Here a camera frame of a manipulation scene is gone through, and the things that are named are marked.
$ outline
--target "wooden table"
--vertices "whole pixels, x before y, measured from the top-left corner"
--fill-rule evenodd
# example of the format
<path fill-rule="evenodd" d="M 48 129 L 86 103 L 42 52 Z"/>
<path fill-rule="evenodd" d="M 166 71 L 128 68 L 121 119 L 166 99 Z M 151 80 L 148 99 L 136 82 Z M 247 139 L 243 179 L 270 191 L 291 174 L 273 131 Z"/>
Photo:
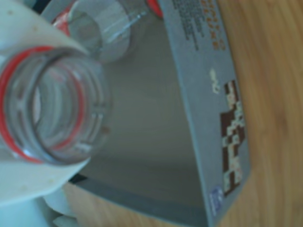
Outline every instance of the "wooden table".
<path fill-rule="evenodd" d="M 250 180 L 220 227 L 302 227 L 303 0 L 219 3 L 241 86 L 252 161 Z M 171 226 L 68 188 L 85 227 Z"/>

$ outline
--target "glass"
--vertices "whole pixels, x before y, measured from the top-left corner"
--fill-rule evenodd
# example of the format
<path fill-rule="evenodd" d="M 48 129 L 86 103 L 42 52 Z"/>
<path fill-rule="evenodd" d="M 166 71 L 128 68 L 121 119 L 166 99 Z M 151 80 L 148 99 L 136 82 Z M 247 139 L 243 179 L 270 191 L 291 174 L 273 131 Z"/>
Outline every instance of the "glass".
<path fill-rule="evenodd" d="M 10 57 L 1 70 L 0 106 L 3 146 L 31 162 L 81 162 L 110 132 L 102 67 L 74 49 L 35 47 Z"/>
<path fill-rule="evenodd" d="M 156 18 L 145 0 L 77 0 L 53 24 L 109 63 L 131 52 Z"/>

